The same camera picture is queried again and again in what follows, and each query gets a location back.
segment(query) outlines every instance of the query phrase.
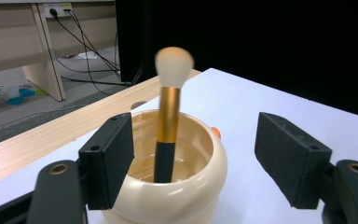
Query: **cup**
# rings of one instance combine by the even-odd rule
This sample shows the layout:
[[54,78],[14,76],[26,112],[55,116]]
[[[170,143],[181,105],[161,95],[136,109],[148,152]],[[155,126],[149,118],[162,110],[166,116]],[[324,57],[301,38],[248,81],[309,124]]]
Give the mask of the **cup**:
[[107,223],[210,223],[227,178],[227,154],[215,132],[179,113],[171,183],[153,183],[158,111],[132,115],[134,159]]

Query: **brush bristles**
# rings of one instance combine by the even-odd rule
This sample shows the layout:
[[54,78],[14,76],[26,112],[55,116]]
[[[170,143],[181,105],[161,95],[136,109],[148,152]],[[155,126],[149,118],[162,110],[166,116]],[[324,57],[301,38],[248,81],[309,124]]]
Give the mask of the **brush bristles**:
[[156,69],[161,87],[181,89],[193,66],[193,57],[185,49],[168,47],[161,49],[156,55]]

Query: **floor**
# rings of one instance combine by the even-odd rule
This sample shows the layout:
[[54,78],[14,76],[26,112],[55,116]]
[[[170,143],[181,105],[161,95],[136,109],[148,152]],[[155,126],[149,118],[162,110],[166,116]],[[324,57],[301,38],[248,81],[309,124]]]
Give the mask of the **floor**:
[[[16,122],[27,119],[32,115],[51,113],[66,105],[70,107],[81,107],[83,105],[76,105],[74,103],[81,102],[80,99],[97,93],[98,91],[103,92],[106,96],[117,92],[117,90],[109,92],[113,86],[116,86],[113,83],[118,83],[121,90],[127,88],[121,86],[127,83],[121,82],[119,72],[113,71],[116,70],[116,68],[119,69],[117,48],[101,49],[99,53],[102,57],[109,60],[109,62],[115,64],[115,68],[112,65],[107,66],[100,56],[91,58],[91,54],[88,54],[87,58],[84,54],[78,54],[75,57],[58,59],[60,62],[59,69],[62,75],[62,83],[67,97],[64,101],[58,102],[48,94],[41,94],[25,97],[23,98],[24,101],[19,105],[9,105],[7,103],[7,96],[4,94],[0,95],[0,129],[8,125],[15,125]],[[110,84],[93,84],[67,79],[90,81],[90,75],[93,81]],[[19,87],[21,85],[27,85],[33,91],[39,90],[36,85],[26,79],[20,67],[0,71],[0,86],[3,87],[3,93],[10,87]]]

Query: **black backdrop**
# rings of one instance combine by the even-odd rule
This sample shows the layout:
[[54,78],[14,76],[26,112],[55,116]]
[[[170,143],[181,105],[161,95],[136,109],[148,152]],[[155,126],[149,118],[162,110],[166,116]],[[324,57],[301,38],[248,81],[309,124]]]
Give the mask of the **black backdrop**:
[[213,67],[358,114],[358,0],[117,0],[117,28],[124,80],[140,67],[139,81],[155,76],[156,52],[177,46],[197,70]]

